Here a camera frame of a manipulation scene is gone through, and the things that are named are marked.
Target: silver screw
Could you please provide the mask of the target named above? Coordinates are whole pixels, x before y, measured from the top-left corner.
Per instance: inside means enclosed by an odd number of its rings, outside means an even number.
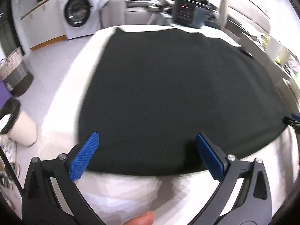
[[[261,164],[261,163],[263,162],[261,158],[256,158],[255,160],[256,160],[256,162],[259,163],[259,164]]]
[[[228,155],[227,156],[227,159],[229,160],[229,161],[234,161],[235,159],[236,159],[236,157],[234,156],[234,155]]]
[[[64,159],[66,159],[66,157],[67,157],[66,154],[60,154],[60,155],[58,156],[58,159],[59,159],[59,160],[64,160]]]
[[[37,158],[37,157],[34,157],[34,158],[31,159],[31,162],[32,162],[32,163],[36,163],[37,161],[38,161],[38,158]]]

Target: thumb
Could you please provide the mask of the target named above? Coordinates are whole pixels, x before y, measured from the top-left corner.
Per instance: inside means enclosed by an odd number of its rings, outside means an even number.
[[[139,217],[130,219],[124,225],[152,225],[154,223],[155,214],[152,211],[148,211]]]

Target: washing machine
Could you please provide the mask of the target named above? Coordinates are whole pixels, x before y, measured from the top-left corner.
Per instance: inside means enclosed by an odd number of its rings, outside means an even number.
[[[59,0],[67,39],[95,34],[100,29],[99,0]]]

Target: blue textured pad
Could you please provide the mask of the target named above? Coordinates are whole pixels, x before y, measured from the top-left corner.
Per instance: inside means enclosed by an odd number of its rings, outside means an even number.
[[[292,113],[291,115],[292,115],[292,119],[295,119],[296,121],[300,122],[300,116],[298,116],[294,113]]]
[[[88,163],[99,146],[99,141],[99,134],[94,132],[70,163],[69,177],[72,182],[81,178]]]
[[[224,179],[224,166],[201,134],[196,135],[196,148],[214,180]]]

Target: black garment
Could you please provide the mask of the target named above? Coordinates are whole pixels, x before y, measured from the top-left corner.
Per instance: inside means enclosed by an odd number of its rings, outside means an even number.
[[[100,145],[92,171],[172,175],[204,170],[195,137],[246,157],[290,113],[265,68],[224,40],[179,29],[110,38],[85,96],[79,140]]]
[[[190,0],[190,1],[193,1],[193,2],[198,2],[198,3],[202,3],[204,5],[206,5],[209,9],[211,10],[208,10],[206,12],[206,21],[205,21],[205,25],[206,26],[209,26],[209,27],[212,27],[212,28],[215,28],[215,29],[221,29],[221,26],[216,18],[216,16],[214,15],[213,11],[212,10],[216,10],[217,7],[213,4],[211,4],[208,0]]]

